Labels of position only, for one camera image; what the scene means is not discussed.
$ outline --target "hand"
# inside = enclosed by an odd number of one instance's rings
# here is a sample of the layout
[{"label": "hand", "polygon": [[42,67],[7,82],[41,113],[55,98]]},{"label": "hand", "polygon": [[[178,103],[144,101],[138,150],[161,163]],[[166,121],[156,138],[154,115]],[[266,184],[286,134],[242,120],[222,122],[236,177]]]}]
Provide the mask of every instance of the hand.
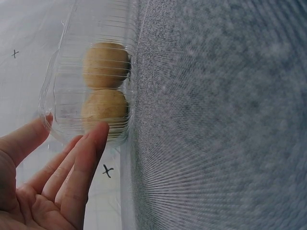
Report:
[{"label": "hand", "polygon": [[88,191],[109,127],[75,137],[41,171],[16,189],[16,167],[49,135],[39,119],[0,138],[0,229],[81,230]]}]

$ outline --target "bread roll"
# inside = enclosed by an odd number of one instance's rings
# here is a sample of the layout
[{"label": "bread roll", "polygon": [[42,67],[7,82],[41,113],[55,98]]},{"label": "bread roll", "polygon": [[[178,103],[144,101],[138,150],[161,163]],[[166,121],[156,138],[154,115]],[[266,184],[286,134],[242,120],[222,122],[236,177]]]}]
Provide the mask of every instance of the bread roll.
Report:
[{"label": "bread roll", "polygon": [[110,134],[121,133],[126,128],[128,103],[124,94],[117,90],[93,91],[81,109],[83,127],[86,132],[97,123],[106,121]]},{"label": "bread roll", "polygon": [[129,57],[122,45],[102,42],[90,48],[83,60],[83,77],[93,90],[116,88],[129,71]]}]

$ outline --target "plastic clamshell package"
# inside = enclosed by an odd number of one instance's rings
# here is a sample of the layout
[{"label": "plastic clamshell package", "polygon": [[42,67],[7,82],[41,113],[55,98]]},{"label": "plastic clamshell package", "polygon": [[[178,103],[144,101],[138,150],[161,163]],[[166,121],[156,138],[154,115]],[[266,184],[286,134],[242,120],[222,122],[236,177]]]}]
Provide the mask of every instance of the plastic clamshell package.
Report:
[{"label": "plastic clamshell package", "polygon": [[[40,118],[60,142],[66,144],[100,121],[110,126],[108,146],[125,141],[135,93],[130,80],[135,16],[130,0],[75,2],[39,97]],[[52,125],[46,119],[50,113]]]}]

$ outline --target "handwritten mark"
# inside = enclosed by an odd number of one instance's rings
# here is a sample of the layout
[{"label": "handwritten mark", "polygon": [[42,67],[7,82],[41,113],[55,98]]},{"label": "handwritten mark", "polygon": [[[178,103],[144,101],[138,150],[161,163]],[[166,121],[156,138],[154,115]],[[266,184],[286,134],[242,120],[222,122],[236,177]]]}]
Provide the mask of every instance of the handwritten mark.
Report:
[{"label": "handwritten mark", "polygon": [[18,53],[19,53],[19,51],[16,52],[16,50],[14,50],[14,54],[12,56],[14,56],[14,58],[16,58],[15,55],[18,54]]},{"label": "handwritten mark", "polygon": [[113,168],[107,169],[107,167],[106,167],[106,165],[105,165],[105,164],[104,164],[104,168],[105,168],[105,170],[106,170],[106,171],[105,171],[103,174],[105,174],[105,173],[106,173],[106,174],[107,174],[107,176],[108,176],[109,178],[111,178],[111,177],[110,177],[110,175],[109,175],[109,171],[114,170],[114,169],[113,169]]}]

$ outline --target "gray fabric surface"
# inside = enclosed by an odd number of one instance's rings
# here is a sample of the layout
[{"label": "gray fabric surface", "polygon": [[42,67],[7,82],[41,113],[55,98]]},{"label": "gray fabric surface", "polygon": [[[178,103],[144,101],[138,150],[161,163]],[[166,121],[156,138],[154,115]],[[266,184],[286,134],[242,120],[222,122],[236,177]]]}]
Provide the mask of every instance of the gray fabric surface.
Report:
[{"label": "gray fabric surface", "polygon": [[307,2],[139,9],[122,161],[136,228],[307,230]]}]

